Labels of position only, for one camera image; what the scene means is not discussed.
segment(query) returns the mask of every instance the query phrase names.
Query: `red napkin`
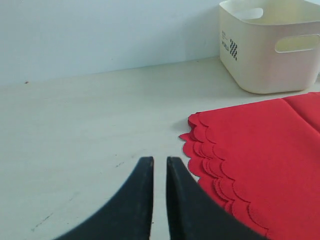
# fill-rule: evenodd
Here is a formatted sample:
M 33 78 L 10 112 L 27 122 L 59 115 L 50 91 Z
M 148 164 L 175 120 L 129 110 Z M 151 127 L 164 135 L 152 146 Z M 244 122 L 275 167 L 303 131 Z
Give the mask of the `red napkin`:
M 181 135 L 211 198 L 274 240 L 320 239 L 320 93 L 198 112 Z

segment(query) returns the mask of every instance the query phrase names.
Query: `white plastic basket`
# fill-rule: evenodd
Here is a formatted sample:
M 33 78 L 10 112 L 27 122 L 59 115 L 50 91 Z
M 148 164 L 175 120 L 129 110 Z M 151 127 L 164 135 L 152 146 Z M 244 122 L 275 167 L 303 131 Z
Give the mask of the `white plastic basket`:
M 320 6 L 304 0 L 221 2 L 220 59 L 248 92 L 310 87 L 320 70 Z

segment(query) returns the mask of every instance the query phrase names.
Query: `black checkered logo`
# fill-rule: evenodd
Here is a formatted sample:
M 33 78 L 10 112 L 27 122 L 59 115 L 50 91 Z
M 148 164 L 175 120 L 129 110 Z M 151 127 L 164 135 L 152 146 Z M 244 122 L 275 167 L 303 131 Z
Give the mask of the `black checkered logo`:
M 230 39 L 230 54 L 237 61 L 238 59 L 238 45 Z

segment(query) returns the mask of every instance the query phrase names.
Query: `red cloth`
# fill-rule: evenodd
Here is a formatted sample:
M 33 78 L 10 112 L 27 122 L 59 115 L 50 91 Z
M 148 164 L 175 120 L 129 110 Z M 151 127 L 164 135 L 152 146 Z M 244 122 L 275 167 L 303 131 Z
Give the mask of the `red cloth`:
M 274 240 L 320 239 L 320 93 L 198 112 L 189 170 L 228 213 Z

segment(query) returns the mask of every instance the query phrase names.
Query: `white table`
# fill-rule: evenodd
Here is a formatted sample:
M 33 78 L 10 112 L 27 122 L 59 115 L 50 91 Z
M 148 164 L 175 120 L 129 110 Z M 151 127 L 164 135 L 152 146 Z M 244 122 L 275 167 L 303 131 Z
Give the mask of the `white table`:
M 0 87 L 0 239 L 51 240 L 154 156 L 152 240 L 169 239 L 166 157 L 195 112 L 320 91 L 256 95 L 218 58 Z

